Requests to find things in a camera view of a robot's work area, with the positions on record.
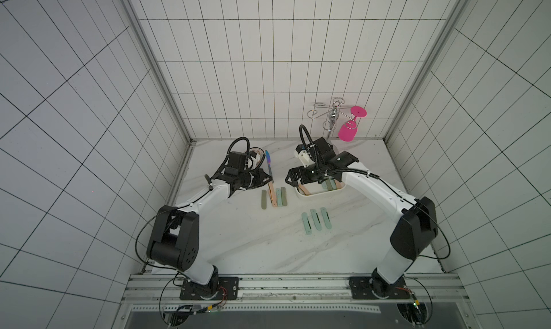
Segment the pink folding fruit knife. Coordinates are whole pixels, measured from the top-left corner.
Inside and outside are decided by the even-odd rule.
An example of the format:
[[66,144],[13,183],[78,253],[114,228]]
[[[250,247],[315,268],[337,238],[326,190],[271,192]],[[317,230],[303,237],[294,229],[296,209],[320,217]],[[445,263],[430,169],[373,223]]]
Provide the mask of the pink folding fruit knife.
[[277,193],[272,181],[268,183],[268,190],[269,190],[269,197],[271,200],[272,207],[277,207],[278,206]]

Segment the olive folding fruit knife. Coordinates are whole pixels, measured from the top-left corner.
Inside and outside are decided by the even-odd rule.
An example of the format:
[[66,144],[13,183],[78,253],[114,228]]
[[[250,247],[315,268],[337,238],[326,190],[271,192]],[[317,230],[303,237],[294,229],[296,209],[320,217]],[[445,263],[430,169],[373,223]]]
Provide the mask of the olive folding fruit knife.
[[286,188],[281,187],[281,203],[283,207],[288,206],[287,196],[286,196]]

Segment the mint folding fruit knife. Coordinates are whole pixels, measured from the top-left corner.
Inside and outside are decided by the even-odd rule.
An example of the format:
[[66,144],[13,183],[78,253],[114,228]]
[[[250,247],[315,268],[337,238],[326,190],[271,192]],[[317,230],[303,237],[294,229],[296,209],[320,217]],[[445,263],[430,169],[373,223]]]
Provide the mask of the mint folding fruit knife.
[[331,219],[329,217],[329,213],[327,211],[327,209],[325,207],[322,207],[321,208],[321,215],[322,215],[322,218],[324,220],[324,225],[327,229],[332,229],[332,223],[331,223]]

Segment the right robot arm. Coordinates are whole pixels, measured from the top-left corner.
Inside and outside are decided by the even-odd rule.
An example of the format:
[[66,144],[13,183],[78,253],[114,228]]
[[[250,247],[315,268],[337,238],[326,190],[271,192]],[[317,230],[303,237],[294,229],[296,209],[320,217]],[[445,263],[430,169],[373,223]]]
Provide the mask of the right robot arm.
[[325,138],[313,140],[305,125],[299,126],[298,133],[301,143],[296,157],[301,165],[289,169],[288,185],[297,188],[334,179],[367,197],[395,223],[390,249],[370,282],[373,293],[385,298],[439,235],[435,204],[426,196],[416,198],[390,185],[351,153],[336,153]]

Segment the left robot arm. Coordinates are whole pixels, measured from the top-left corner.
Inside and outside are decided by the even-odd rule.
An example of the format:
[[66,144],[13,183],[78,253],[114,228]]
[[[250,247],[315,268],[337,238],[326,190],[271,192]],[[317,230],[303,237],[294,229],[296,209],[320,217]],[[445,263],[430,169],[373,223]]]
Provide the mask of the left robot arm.
[[146,248],[145,264],[174,270],[200,286],[216,285],[218,269],[199,257],[199,224],[237,191],[249,191],[268,185],[273,177],[262,169],[267,154],[252,147],[246,137],[231,142],[225,158],[211,175],[206,187],[175,207],[162,207],[147,224],[152,232]]

